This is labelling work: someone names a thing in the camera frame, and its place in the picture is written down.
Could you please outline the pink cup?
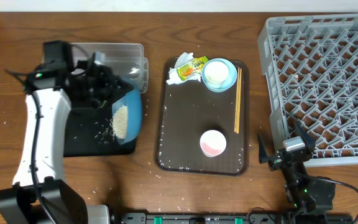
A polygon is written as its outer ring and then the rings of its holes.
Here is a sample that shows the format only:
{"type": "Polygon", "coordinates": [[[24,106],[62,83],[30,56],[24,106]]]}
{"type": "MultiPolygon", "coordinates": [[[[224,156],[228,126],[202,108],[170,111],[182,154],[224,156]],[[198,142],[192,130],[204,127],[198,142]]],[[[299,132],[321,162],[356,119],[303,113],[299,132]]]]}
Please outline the pink cup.
{"type": "Polygon", "coordinates": [[[227,141],[221,132],[208,130],[200,137],[200,148],[206,157],[216,157],[226,150],[227,141]]]}

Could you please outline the white cup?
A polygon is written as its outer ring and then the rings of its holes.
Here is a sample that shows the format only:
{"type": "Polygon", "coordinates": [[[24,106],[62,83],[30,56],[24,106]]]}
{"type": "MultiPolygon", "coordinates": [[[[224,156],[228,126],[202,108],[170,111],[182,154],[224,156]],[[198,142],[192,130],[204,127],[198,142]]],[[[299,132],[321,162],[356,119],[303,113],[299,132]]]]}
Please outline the white cup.
{"type": "Polygon", "coordinates": [[[209,62],[204,67],[206,83],[213,88],[221,88],[229,75],[227,65],[220,61],[209,62]]]}

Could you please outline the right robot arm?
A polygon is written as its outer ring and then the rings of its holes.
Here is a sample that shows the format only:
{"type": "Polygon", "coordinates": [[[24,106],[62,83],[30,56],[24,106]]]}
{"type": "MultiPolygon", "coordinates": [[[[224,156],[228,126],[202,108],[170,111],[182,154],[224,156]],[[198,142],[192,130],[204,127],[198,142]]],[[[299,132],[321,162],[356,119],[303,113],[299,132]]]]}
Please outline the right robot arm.
{"type": "Polygon", "coordinates": [[[299,124],[296,136],[283,142],[274,155],[266,153],[260,134],[259,162],[271,171],[280,170],[285,179],[287,200],[294,208],[280,215],[275,223],[327,223],[326,212],[333,209],[336,185],[308,175],[304,163],[313,157],[315,140],[299,124]]]}

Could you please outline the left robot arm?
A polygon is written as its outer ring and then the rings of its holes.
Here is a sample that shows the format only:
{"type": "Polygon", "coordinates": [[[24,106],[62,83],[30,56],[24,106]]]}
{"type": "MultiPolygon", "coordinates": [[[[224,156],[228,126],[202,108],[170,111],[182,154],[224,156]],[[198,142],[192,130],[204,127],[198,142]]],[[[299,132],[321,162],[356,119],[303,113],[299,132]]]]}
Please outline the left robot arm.
{"type": "Polygon", "coordinates": [[[112,223],[65,180],[65,157],[131,153],[142,126],[147,64],[140,44],[45,42],[40,65],[13,72],[26,95],[18,170],[0,190],[7,223],[112,223]]]}

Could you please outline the pile of white rice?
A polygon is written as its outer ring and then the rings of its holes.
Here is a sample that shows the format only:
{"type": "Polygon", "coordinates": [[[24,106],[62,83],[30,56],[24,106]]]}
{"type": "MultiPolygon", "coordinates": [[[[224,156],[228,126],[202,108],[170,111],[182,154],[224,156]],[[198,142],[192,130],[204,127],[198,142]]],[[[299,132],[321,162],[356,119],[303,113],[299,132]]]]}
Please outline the pile of white rice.
{"type": "Polygon", "coordinates": [[[98,144],[110,144],[117,141],[118,144],[124,144],[128,129],[128,107],[120,106],[116,109],[110,118],[103,118],[97,121],[99,125],[94,138],[98,144]]]}

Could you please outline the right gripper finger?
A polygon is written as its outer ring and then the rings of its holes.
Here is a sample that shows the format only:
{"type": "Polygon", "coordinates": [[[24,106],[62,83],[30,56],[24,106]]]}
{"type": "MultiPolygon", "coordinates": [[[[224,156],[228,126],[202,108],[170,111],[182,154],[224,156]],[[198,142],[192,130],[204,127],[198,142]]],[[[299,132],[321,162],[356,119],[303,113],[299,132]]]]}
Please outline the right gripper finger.
{"type": "Polygon", "coordinates": [[[295,132],[302,138],[305,146],[315,146],[315,140],[301,127],[299,123],[295,123],[295,132]]]}
{"type": "Polygon", "coordinates": [[[257,134],[257,139],[259,143],[259,163],[263,164],[269,161],[269,157],[266,153],[263,139],[259,133],[257,134]]]}

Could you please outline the dark blue plate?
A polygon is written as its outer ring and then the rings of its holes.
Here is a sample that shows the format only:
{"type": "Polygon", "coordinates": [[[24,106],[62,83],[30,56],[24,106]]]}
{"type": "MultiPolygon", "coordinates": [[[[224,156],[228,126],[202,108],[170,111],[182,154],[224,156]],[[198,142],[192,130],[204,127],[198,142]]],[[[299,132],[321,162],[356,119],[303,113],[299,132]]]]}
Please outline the dark blue plate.
{"type": "Polygon", "coordinates": [[[120,106],[128,107],[128,129],[124,144],[133,141],[139,134],[142,126],[142,101],[139,90],[132,90],[126,93],[119,100],[112,104],[112,113],[120,106]]]}

